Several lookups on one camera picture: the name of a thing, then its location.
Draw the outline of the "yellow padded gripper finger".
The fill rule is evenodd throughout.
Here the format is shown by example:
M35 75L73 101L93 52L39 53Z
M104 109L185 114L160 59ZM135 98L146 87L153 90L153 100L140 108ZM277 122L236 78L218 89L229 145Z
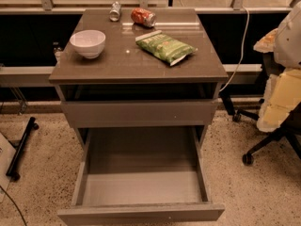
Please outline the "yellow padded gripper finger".
M262 132L273 132L301 103L301 70L285 69L280 75L271 74L263 100L257 127Z
M277 29L275 28L258 40L253 46L253 49L260 53L273 52L276 34Z

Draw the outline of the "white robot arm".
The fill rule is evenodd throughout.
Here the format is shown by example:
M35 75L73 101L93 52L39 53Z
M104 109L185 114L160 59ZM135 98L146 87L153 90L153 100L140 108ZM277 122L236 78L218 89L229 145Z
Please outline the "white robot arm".
M271 74L263 94L257 127L273 132L301 103L301 2L279 24L256 42L257 52L274 54L274 61L284 67L280 75Z

